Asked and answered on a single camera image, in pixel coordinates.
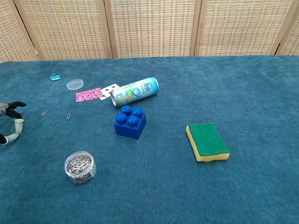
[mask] paper clip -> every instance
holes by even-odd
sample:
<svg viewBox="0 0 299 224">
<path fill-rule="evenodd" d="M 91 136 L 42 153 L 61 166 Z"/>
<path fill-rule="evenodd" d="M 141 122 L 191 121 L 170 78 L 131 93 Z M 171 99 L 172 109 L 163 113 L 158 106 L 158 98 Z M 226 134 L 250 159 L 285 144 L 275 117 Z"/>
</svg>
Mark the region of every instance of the paper clip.
<svg viewBox="0 0 299 224">
<path fill-rule="evenodd" d="M 42 116 L 45 115 L 48 112 L 48 110 L 44 110 L 44 112 L 42 113 Z"/>
</svg>

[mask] blue lego brick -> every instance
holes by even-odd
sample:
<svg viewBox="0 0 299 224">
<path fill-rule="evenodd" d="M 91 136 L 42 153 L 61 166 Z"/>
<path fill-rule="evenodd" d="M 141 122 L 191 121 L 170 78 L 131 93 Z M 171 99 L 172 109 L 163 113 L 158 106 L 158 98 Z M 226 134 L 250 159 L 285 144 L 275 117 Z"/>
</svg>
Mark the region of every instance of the blue lego brick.
<svg viewBox="0 0 299 224">
<path fill-rule="evenodd" d="M 119 135 L 139 139 L 145 124 L 145 112 L 140 107 L 132 111 L 131 107 L 126 105 L 121 108 L 121 113 L 116 116 L 114 127 Z"/>
</svg>

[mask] clear plastic container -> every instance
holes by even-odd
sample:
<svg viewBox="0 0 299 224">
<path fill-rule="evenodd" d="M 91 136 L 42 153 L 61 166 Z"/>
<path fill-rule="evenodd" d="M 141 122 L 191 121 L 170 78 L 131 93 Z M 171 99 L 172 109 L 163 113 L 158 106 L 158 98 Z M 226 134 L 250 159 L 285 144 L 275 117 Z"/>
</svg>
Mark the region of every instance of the clear plastic container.
<svg viewBox="0 0 299 224">
<path fill-rule="evenodd" d="M 94 177 L 97 166 L 92 155 L 85 151 L 78 151 L 66 159 L 64 170 L 73 183 L 81 184 Z"/>
<path fill-rule="evenodd" d="M 82 86 L 84 85 L 84 82 L 82 79 L 73 79 L 71 81 L 69 81 L 67 84 L 66 84 L 66 87 L 69 89 L 69 90 L 77 90 L 77 89 L 80 89 Z"/>
</svg>

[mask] playing card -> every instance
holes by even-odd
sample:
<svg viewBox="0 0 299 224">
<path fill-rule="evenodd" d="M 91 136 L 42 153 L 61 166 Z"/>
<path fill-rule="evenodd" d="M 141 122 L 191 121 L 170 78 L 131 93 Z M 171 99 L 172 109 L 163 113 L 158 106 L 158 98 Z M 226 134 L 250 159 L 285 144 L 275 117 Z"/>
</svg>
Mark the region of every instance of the playing card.
<svg viewBox="0 0 299 224">
<path fill-rule="evenodd" d="M 110 97 L 111 90 L 116 89 L 118 87 L 120 87 L 120 86 L 117 85 L 117 84 L 113 84 L 113 85 L 110 85 L 110 86 L 107 86 L 107 87 L 103 88 L 102 89 L 102 96 L 100 97 L 100 100 L 104 100 L 104 99 Z"/>
<path fill-rule="evenodd" d="M 91 99 L 97 99 L 102 96 L 101 88 L 76 92 L 76 102 L 83 102 Z"/>
</svg>

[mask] paper clip container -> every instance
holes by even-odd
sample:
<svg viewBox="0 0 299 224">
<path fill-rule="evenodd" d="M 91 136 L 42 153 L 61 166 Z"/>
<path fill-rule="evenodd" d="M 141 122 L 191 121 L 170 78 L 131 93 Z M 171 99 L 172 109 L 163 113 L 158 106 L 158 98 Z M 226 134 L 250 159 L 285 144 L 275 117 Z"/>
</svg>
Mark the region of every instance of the paper clip container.
<svg viewBox="0 0 299 224">
<path fill-rule="evenodd" d="M 81 184 L 90 181 L 97 172 L 92 155 L 85 151 L 71 154 L 64 162 L 64 170 L 73 183 Z"/>
</svg>

